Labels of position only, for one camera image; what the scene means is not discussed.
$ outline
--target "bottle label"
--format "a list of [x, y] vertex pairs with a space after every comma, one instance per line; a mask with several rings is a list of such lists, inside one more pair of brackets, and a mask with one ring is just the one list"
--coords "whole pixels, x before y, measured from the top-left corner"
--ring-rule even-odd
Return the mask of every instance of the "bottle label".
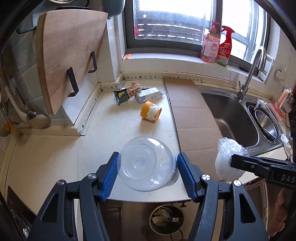
[[227, 66], [228, 60], [230, 57], [230, 50], [231, 50], [231, 45], [229, 43], [224, 43], [223, 47], [219, 46], [218, 54], [216, 58], [216, 62], [219, 65], [222, 65], [223, 67]]
[[177, 157], [175, 157], [175, 162], [176, 162], [176, 169], [173, 171], [172, 176], [170, 180], [167, 182], [166, 186], [174, 185], [180, 176], [179, 170], [177, 168]]

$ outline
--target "white plastic bag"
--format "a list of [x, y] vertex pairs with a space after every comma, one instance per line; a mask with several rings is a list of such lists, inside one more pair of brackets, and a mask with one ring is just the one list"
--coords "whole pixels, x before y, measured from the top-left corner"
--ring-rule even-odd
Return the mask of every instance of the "white plastic bag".
[[244, 171], [230, 166], [231, 156], [233, 154], [249, 156], [247, 150], [235, 140], [223, 137], [218, 141], [218, 151], [215, 162], [218, 176], [231, 182], [239, 179]]
[[292, 147], [291, 147], [289, 140], [285, 134], [281, 134], [281, 141], [284, 144], [284, 149], [285, 149], [285, 153], [286, 153], [287, 157], [290, 158]]

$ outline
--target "stainless steel sink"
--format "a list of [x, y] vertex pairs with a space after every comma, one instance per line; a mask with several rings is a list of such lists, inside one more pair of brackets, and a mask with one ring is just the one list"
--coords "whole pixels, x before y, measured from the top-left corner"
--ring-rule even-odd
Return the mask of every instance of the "stainless steel sink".
[[270, 140], [252, 116], [256, 97], [246, 95], [243, 100], [237, 98], [234, 91], [198, 86], [205, 102], [210, 108], [223, 137], [236, 140], [245, 147], [251, 156], [256, 156], [283, 146], [281, 127], [267, 108], [266, 113], [277, 129], [277, 139]]

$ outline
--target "human hand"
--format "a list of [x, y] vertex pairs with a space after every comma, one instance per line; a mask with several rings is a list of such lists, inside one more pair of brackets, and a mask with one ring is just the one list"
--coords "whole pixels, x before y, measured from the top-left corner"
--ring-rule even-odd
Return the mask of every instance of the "human hand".
[[288, 212], [284, 206], [285, 202], [285, 193], [284, 189], [279, 192], [278, 199], [275, 203], [274, 213], [271, 217], [271, 223], [267, 230], [269, 236], [276, 235], [277, 232], [280, 232], [285, 227], [285, 220], [287, 218]]

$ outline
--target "window sill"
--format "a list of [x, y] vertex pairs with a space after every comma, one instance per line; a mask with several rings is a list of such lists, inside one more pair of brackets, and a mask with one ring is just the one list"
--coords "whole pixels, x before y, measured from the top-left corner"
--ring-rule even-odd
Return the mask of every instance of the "window sill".
[[[215, 77], [236, 83], [238, 80], [244, 83], [245, 78], [249, 74], [232, 66], [225, 68], [218, 64], [203, 62], [200, 58], [192, 56], [162, 53], [133, 53], [126, 59], [127, 56], [126, 54], [122, 59], [122, 66], [126, 72], [183, 72]], [[252, 79], [262, 83], [255, 76]]]

